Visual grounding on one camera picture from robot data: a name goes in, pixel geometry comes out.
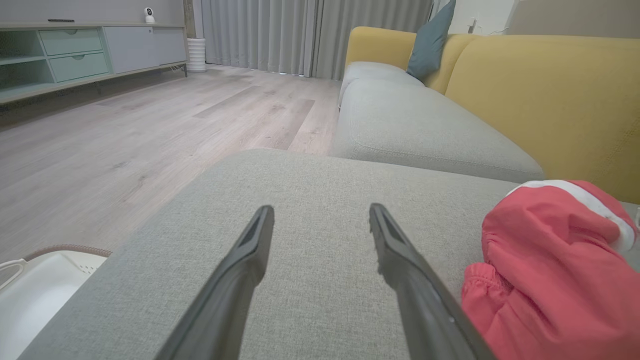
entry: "security camera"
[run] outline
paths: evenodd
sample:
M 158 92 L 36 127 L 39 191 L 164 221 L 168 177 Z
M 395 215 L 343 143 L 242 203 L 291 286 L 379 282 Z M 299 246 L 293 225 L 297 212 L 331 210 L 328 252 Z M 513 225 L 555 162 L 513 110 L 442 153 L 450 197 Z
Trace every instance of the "security camera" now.
M 154 22 L 156 22 L 156 20 L 154 19 L 154 10 L 151 8 L 145 8 L 145 22 L 151 23 L 153 24 Z

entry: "wooden floor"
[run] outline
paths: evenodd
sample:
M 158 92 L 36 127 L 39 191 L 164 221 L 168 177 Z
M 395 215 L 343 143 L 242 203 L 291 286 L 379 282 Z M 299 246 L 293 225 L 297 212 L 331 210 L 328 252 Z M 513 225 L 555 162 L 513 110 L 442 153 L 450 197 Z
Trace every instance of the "wooden floor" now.
M 6 111 L 0 262 L 49 245 L 113 250 L 203 170 L 244 149 L 326 154 L 340 83 L 211 66 Z

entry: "yellow sofa backrest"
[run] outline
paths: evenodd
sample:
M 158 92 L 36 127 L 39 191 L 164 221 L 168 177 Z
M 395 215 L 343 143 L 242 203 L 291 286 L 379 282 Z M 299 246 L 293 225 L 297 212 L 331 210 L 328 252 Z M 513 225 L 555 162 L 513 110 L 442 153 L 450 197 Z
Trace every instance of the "yellow sofa backrest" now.
M 444 49 L 442 49 L 440 70 L 427 77 L 423 83 L 444 94 L 447 91 L 449 77 L 456 65 L 458 56 L 467 44 L 477 38 L 480 38 L 480 36 L 468 34 L 449 35 Z M 351 30 L 344 68 L 349 67 L 349 64 L 354 61 L 373 61 L 406 70 L 414 42 L 415 33 L 359 26 Z
M 457 57 L 445 95 L 518 144 L 548 178 L 591 181 L 640 203 L 640 40 L 476 38 Z

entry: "white cabinet door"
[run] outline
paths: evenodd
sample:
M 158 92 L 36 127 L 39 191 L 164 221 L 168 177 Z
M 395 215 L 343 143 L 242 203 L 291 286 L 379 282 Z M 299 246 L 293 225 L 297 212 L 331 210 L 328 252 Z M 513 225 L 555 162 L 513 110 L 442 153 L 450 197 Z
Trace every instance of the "white cabinet door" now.
M 160 65 L 151 27 L 105 26 L 104 34 L 115 74 Z
M 154 28 L 154 38 L 160 65 L 187 60 L 182 28 Z

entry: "white vase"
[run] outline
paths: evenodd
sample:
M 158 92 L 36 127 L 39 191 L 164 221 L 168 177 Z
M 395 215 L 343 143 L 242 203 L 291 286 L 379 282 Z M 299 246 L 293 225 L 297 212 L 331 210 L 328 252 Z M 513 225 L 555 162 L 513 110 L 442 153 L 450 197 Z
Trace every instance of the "white vase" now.
M 204 39 L 188 38 L 189 61 L 187 62 L 188 72 L 205 72 L 207 65 L 204 63 Z

